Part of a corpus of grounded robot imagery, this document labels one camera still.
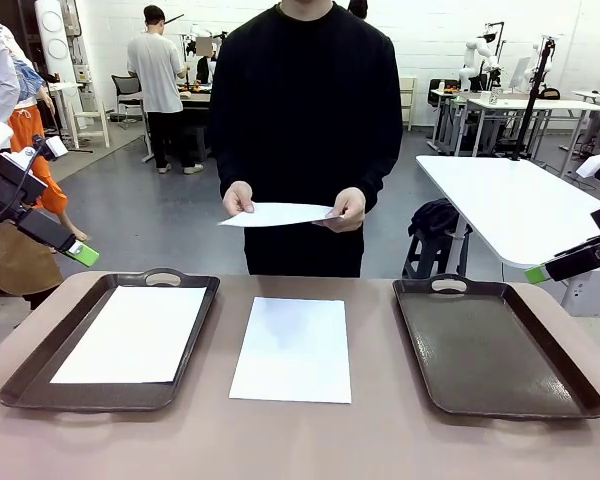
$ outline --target green tape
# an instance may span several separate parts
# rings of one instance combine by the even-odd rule
[[[547,274],[547,270],[545,269],[544,265],[539,265],[537,267],[530,268],[524,273],[527,276],[527,280],[529,280],[529,283],[532,283],[533,285],[549,280],[549,275]]]
[[[86,267],[93,267],[93,265],[100,258],[100,254],[98,252],[84,244],[80,247],[78,253],[73,254],[66,252],[65,255],[69,258],[73,258]]]

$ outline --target orange pants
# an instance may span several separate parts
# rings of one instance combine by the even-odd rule
[[[15,110],[11,114],[8,123],[13,129],[13,137],[11,138],[11,150],[13,152],[19,152],[32,146],[31,137],[36,134],[44,137],[40,111],[35,105]],[[49,170],[49,162],[44,157],[37,157],[33,161],[31,172],[38,180],[47,184],[47,188],[38,199],[36,208],[44,207],[56,215],[64,212],[67,208],[68,199],[60,186],[53,180],[51,170]]]

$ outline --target white cabinet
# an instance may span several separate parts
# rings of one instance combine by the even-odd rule
[[[400,79],[400,99],[402,101],[402,123],[411,131],[413,124],[413,103],[416,93],[417,79],[404,77]]]

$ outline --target tray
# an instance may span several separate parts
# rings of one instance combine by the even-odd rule
[[[149,285],[149,278],[156,274],[175,276],[179,284]],[[178,392],[219,285],[220,280],[215,277],[188,276],[170,269],[104,275],[5,383],[0,390],[0,403],[8,407],[81,413],[154,411],[166,407]],[[91,385],[49,383],[118,286],[207,287],[174,381]]]
[[[448,274],[393,288],[429,396],[444,412],[600,417],[598,392],[511,286]]]

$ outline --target black stool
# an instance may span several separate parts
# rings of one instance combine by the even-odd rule
[[[407,260],[402,269],[402,278],[424,279],[431,278],[433,264],[438,262],[437,273],[444,273],[449,262],[451,253],[451,243],[453,237],[448,233],[441,233],[435,236],[427,236],[422,230],[416,230],[409,247]],[[418,244],[422,244],[420,253]],[[463,277],[467,273],[467,256],[469,254],[469,232],[464,237],[462,251],[460,253],[460,264],[458,265],[458,274]],[[417,270],[413,268],[413,262],[418,262]]]

